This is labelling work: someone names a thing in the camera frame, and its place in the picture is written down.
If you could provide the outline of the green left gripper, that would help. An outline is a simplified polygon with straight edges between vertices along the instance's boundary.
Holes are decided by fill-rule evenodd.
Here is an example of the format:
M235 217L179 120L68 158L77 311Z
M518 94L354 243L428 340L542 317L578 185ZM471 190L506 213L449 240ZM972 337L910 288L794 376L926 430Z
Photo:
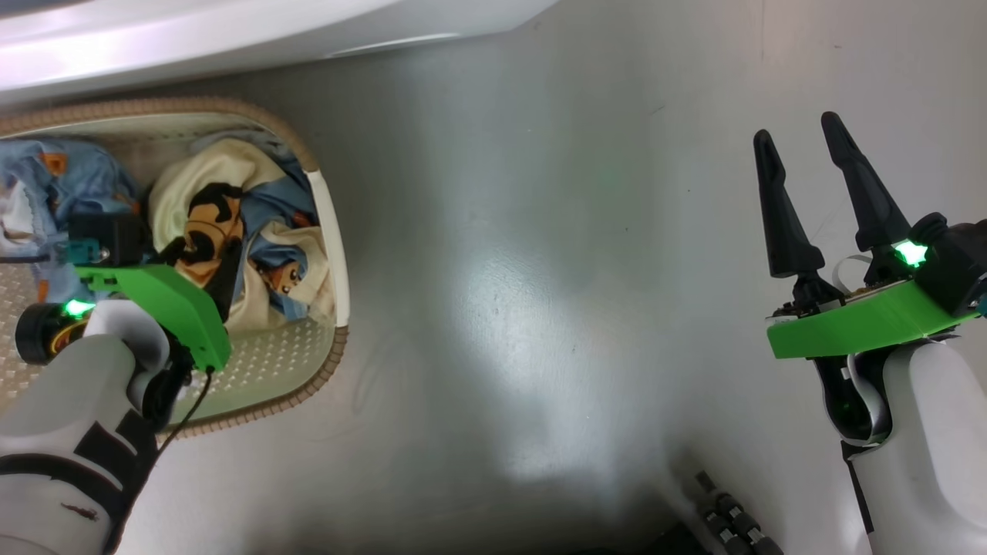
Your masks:
M123 294L136 303L193 356L201 372L221 372L231 358L231 341L224 327L236 298L243 244L220 251L216 270L203 289L175 268L201 271L211 263L211 236L176 237L151 264L129 267L77 266L75 271L92 291Z

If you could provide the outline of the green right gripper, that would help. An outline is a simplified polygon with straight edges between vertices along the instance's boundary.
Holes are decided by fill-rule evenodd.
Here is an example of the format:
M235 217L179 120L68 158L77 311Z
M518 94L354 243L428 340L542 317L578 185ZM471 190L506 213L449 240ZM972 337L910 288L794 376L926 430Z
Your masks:
M833 164L843 176L857 222L861 252L904 241L911 225L835 112L821 113L821 129ZM822 280L824 256L813 246L785 187L787 172L771 133L753 137L760 208L773 278L797 277L793 301L776 309L767 337L775 358L829 358L869 352L928 338L973 319L982 295L952 309L938 289L916 282L926 251L874 251L866 285L849 291L833 274Z

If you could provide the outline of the cream cartoon print garment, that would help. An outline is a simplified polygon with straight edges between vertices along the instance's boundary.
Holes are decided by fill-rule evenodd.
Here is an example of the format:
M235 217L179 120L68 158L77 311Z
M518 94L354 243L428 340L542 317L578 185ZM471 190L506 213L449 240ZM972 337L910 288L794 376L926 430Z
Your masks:
M230 334L267 331L335 316L334 285L310 179L281 142L258 131L220 131L151 187L149 224L160 253L176 237L211 236L211 263L175 268L203 288L220 251L243 244Z

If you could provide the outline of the blue printed garment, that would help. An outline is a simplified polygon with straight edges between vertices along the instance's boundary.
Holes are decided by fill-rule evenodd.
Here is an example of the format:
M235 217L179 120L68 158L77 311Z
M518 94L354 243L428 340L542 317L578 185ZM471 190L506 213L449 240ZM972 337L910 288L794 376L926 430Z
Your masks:
M75 140L0 140L0 263L29 267L40 302L92 302L59 253L75 214L139 210L139 187L109 151Z

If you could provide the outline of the white front-load washing machine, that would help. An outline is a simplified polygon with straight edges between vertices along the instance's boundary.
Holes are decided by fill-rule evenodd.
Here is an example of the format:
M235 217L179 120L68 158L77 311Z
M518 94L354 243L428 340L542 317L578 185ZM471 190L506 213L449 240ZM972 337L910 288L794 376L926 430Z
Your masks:
M558 0L0 0L0 106L515 29Z

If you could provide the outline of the cream perforated laundry basket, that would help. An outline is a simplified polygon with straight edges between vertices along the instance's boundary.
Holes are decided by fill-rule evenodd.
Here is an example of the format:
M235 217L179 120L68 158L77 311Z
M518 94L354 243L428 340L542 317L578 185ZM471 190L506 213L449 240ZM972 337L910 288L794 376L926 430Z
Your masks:
M204 404L180 433L183 438L298 406L332 378L342 360L349 334L348 264L330 187L314 152L284 119L240 99L116 99L0 115L0 140L60 137L95 142L116 156L141 185L150 185L194 140L232 129L267 131L278 138L310 179L328 249L335 316L234 338L226 369L213 379Z

